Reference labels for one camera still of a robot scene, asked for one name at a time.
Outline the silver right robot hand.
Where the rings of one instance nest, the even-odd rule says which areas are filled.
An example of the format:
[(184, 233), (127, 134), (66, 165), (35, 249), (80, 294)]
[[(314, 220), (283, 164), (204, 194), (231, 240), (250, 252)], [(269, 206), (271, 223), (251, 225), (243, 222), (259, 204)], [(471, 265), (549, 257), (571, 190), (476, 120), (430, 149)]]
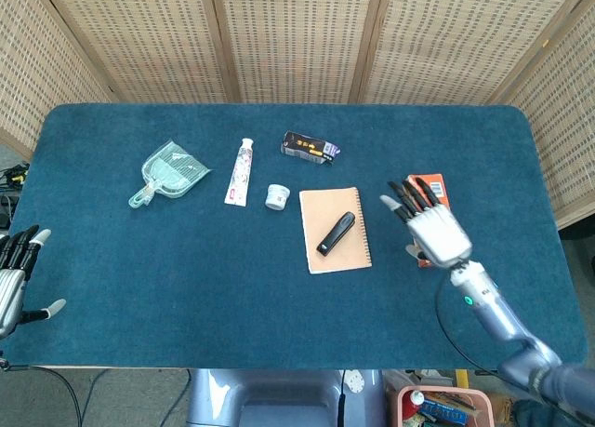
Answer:
[(470, 258), (472, 243), (450, 207), (421, 176), (390, 180), (397, 199), (382, 194), (380, 201), (394, 213), (411, 234), (408, 252), (418, 261), (444, 269), (455, 268)]

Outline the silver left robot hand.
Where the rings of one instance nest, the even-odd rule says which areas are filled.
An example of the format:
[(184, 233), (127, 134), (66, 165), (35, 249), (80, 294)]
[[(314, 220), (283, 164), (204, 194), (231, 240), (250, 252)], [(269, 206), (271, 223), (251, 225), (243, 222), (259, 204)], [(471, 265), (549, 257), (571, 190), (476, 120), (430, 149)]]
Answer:
[(38, 225), (16, 233), (1, 235), (1, 339), (10, 336), (18, 325), (43, 321), (54, 317), (65, 306), (58, 299), (46, 308), (34, 311), (23, 309), (24, 297), (38, 254), (51, 235), (49, 229)]

